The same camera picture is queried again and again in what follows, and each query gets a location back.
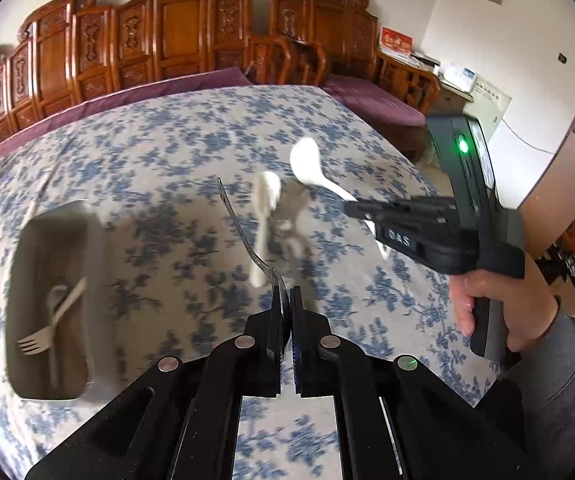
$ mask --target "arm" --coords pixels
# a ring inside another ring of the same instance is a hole
[[[523,395],[528,448],[548,478],[575,478],[575,321],[559,309],[529,256],[524,280],[476,270],[452,277],[450,294],[465,335],[474,329],[474,296],[504,302],[507,346],[522,356],[507,377]]]

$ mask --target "tablecloth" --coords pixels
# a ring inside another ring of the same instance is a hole
[[[253,239],[257,171],[277,172],[270,259],[306,308],[366,353],[416,355],[471,404],[497,368],[474,356],[456,330],[447,279],[409,258],[379,254],[363,222],[324,189],[294,180],[289,152],[311,136],[326,176],[379,200],[434,192],[388,142],[320,89],[256,86],[155,98],[46,134],[0,161],[0,463],[12,478],[62,442],[100,406],[19,399],[6,378],[5,305],[28,212],[87,199],[110,245],[109,308],[116,360],[128,385],[163,355],[190,360],[242,332],[270,303],[248,283],[250,261],[227,211],[224,181]],[[244,399],[235,479],[340,478],[331,399],[299,399],[291,355],[277,399]]]

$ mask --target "cable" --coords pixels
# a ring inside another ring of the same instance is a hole
[[[556,153],[552,153],[552,152],[548,152],[547,150],[542,150],[541,148],[537,148],[536,146],[532,146],[529,142],[527,142],[525,139],[523,139],[522,137],[519,137],[519,134],[517,134],[512,128],[509,127],[509,124],[507,124],[505,122],[504,119],[501,119],[501,121],[503,121],[505,123],[505,125],[507,126],[507,129],[509,131],[511,131],[518,140],[520,140],[521,142],[523,142],[524,144],[527,144],[530,148],[532,148],[533,150],[536,150],[537,152],[542,152],[542,153],[547,153],[548,155],[556,155]]]

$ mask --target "white ladle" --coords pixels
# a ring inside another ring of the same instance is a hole
[[[263,171],[254,176],[251,205],[258,218],[258,229],[254,241],[254,252],[261,260],[267,259],[268,219],[278,205],[281,196],[281,179],[273,171]],[[250,285],[255,287],[267,283],[267,275],[252,261],[250,267]]]
[[[292,166],[294,176],[305,186],[321,186],[337,194],[345,202],[357,201],[351,193],[325,177],[321,169],[321,152],[312,137],[303,137],[296,142],[289,154],[289,163]],[[365,220],[365,224],[372,232],[372,236],[376,236],[374,222]],[[378,250],[381,251],[383,259],[389,258],[391,248],[383,245],[378,240],[376,240],[376,244],[378,245]]]

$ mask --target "device screen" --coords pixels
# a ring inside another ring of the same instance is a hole
[[[467,121],[470,130],[472,131],[472,136],[474,137],[474,142],[476,143],[476,152],[479,154],[479,160],[481,161],[481,169],[483,170],[483,178],[485,179],[485,187],[487,189],[494,188],[494,171],[491,169],[490,153],[487,149],[487,143],[485,142],[485,137],[483,136],[483,130],[478,121],[468,120]]]

